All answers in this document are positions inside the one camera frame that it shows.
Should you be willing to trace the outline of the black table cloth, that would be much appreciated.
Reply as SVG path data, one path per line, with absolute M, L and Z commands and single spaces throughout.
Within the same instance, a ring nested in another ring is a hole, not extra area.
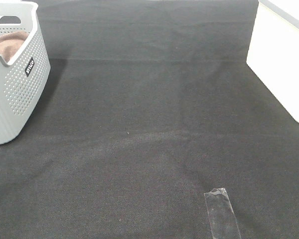
M 246 64 L 256 0 L 40 0 L 51 70 L 0 145 L 0 239 L 299 239 L 299 124 Z

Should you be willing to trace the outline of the clear tape strip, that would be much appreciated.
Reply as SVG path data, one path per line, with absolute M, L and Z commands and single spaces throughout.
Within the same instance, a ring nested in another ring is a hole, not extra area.
M 241 239 L 231 202 L 225 188 L 204 193 L 213 239 Z

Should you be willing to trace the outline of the white storage box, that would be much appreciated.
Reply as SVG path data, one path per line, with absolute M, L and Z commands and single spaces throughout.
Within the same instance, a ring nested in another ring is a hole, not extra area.
M 299 0 L 259 1 L 246 63 L 299 123 Z

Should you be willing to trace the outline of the brown towel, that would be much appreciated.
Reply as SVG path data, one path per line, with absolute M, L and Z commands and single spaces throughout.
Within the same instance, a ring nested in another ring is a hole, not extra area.
M 28 33 L 17 31 L 0 36 L 0 55 L 8 62 L 23 45 Z

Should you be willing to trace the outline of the grey perforated laundry basket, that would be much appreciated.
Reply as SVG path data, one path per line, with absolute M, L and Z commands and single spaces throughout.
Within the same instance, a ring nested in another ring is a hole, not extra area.
M 0 0 L 0 37 L 16 32 L 27 34 L 9 60 L 0 54 L 0 144 L 19 135 L 50 73 L 37 9 L 38 4 L 32 1 Z

